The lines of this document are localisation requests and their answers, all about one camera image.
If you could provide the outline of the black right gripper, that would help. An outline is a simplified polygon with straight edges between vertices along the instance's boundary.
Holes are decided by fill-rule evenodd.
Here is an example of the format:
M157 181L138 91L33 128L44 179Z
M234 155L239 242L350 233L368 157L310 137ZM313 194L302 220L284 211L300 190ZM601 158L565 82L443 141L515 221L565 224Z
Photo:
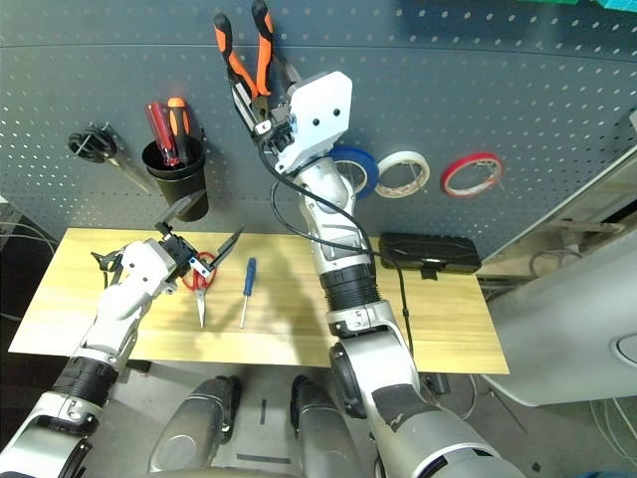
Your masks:
M273 63L289 99L303 78L283 54L275 54ZM277 158L287 146L295 142L289 103L278 103L270 107L267 97L256 97L253 100L250 89L233 73L229 74L229 84L235 109L249 134L253 135L253 143L260 158L266 159L267 154Z

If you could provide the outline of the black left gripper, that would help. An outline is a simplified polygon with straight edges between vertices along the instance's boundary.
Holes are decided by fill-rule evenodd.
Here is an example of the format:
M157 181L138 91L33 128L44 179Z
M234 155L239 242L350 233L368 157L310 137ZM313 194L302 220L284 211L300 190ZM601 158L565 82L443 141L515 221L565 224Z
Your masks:
M214 259L208 264L199 258L199 252L188 243L183 237L172 232L171 221L178 215L188 212L192 207L193 199L190 195L184 196L169 206L159 217L159 222L155 224L155 229L161 234L159 241L161 248L173 260L175 266L168 276L170 282L175 282L177 278L184 277L190 270L194 270L203 278L208 278L213 270L216 270L221 263L231 254L244 231L244 226L236 230L217 250Z

